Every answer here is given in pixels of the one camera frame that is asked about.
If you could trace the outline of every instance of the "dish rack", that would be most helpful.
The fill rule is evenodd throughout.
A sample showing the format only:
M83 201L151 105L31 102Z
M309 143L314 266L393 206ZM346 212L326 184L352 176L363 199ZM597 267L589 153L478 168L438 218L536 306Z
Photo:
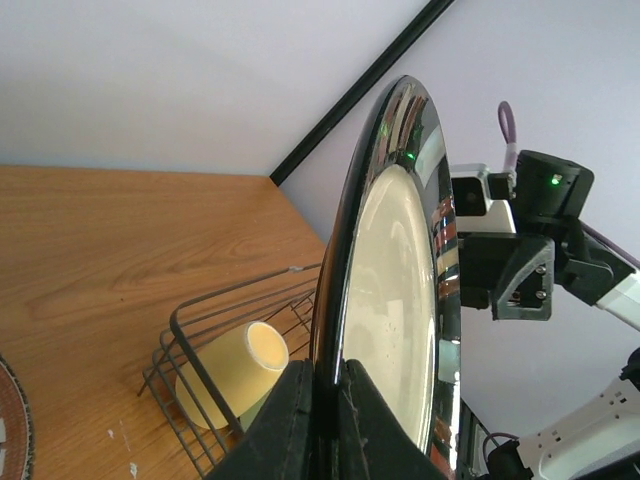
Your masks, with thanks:
M160 347L151 356L151 365L143 372L148 387L167 422L204 478L229 453L244 430L197 358L197 352L226 331L247 322L263 321L272 325L285 339L291 360L309 355L311 316L320 264L289 267L216 290L180 304L169 319L169 328L160 334ZM213 428L201 403L180 371L190 362L208 393L229 425ZM176 378L205 417L210 430L195 425L185 414L175 392Z

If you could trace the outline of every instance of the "woven placemat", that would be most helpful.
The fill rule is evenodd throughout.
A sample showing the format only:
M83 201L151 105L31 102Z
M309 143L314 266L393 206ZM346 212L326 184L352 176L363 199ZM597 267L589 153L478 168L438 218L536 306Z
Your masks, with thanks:
M0 478L28 480L33 472L33 425L27 397L0 355Z

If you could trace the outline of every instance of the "yellow cup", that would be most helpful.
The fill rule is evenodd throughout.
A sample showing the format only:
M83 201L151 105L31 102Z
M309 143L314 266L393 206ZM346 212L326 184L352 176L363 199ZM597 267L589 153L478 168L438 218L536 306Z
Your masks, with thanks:
M234 416L239 417L273 388L289 363L289 350L271 325L251 322L216 338L198 352L198 358ZM191 363L181 371L213 426L227 426ZM176 396L193 423L209 428L180 376L176 378Z

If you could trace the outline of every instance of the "white paint mark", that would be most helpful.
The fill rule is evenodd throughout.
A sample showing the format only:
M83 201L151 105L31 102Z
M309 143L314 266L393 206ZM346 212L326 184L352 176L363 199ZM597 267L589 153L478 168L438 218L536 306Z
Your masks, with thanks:
M7 451L4 448L2 450L0 450L0 477L4 473L4 456L5 456L5 453L7 453Z
M127 438L127 434L124 431L124 424L122 423L122 420L120 420L120 430L122 430L122 437L124 438L124 446L127 447L127 450L130 452L131 447L129 446L129 439Z

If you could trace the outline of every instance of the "wooden table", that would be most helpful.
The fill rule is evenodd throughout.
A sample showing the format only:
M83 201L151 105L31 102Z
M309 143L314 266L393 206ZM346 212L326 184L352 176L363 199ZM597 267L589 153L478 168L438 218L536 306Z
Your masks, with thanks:
M136 396L181 301L324 245L268 178L0 167L0 352L31 404L35 479L194 479Z

